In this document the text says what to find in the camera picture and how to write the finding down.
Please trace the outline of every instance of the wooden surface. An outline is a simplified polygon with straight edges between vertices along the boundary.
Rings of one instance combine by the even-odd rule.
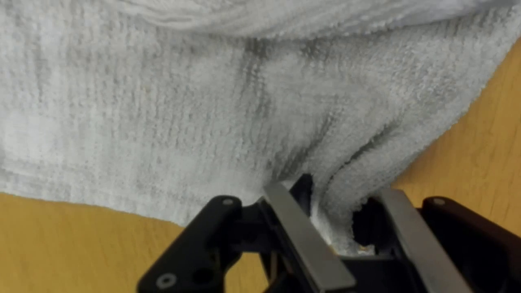
[[[469,114],[397,181],[449,196],[521,235],[521,43]],[[127,214],[0,196],[0,293],[128,293],[179,228]],[[229,292],[265,287],[242,258]]]

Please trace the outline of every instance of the table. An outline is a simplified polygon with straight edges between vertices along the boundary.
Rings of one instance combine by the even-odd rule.
[[[521,235],[521,41],[470,111],[397,179],[415,204],[448,196]],[[114,210],[0,196],[1,293],[128,293],[181,228]],[[265,287],[255,256],[226,277]]]

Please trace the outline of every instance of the gray towel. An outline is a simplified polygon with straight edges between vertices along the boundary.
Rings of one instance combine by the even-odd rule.
[[[348,253],[353,209],[454,124],[521,35],[519,2],[252,28],[137,4],[0,0],[0,191],[185,225],[213,196],[252,204],[311,173],[312,222]]]

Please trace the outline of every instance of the wooden table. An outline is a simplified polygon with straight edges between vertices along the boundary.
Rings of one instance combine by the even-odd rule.
[[[396,183],[418,204],[448,196],[521,235],[521,43],[446,135]],[[179,235],[166,222],[0,196],[0,293],[130,293]],[[260,292],[254,256],[229,292]]]

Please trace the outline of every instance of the towel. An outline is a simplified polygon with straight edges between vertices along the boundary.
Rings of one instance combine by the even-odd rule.
[[[184,227],[309,173],[352,254],[352,212],[519,38],[519,2],[490,4],[0,0],[0,191]]]

